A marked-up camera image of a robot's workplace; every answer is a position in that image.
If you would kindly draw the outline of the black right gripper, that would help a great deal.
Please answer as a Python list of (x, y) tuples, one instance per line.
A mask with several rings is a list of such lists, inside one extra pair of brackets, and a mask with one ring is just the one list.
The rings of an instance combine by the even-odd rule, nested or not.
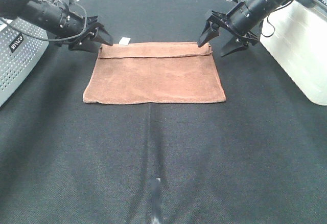
[(251, 32), (259, 20), (249, 11), (246, 3), (236, 4), (228, 13), (208, 11), (208, 21), (197, 41), (198, 47), (204, 46), (213, 38), (219, 36), (219, 28), (228, 30), (236, 38), (226, 43), (220, 52), (221, 57), (248, 49), (248, 42), (255, 45), (258, 37)]

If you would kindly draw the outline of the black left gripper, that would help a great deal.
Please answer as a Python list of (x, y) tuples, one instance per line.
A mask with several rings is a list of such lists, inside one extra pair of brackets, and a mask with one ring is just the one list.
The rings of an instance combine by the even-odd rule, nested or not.
[(94, 42), (113, 45), (113, 37), (97, 16), (81, 16), (70, 10), (51, 10), (51, 33), (56, 36), (55, 44), (67, 45), (71, 51), (98, 53), (99, 46)]

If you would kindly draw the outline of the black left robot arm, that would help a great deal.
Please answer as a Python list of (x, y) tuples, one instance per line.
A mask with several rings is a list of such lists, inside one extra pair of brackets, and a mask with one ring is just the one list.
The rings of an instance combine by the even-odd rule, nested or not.
[(23, 19), (55, 35), (57, 46), (96, 53), (98, 43), (113, 45), (112, 36), (97, 16), (79, 15), (70, 9), (80, 0), (1, 0), (1, 21)]

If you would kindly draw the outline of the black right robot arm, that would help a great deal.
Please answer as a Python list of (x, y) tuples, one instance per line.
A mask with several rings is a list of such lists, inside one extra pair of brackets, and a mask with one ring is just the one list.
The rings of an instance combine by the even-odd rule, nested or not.
[(315, 6), (326, 10), (326, 0), (226, 0), (236, 5), (226, 14), (209, 10), (206, 15), (205, 27), (197, 41), (202, 47), (211, 39), (219, 35), (219, 29), (224, 28), (233, 35), (232, 39), (222, 47), (221, 56), (248, 49), (255, 45), (259, 38), (252, 33), (252, 29), (264, 18), (268, 17), (279, 7), (292, 1), (297, 1), (307, 8)]

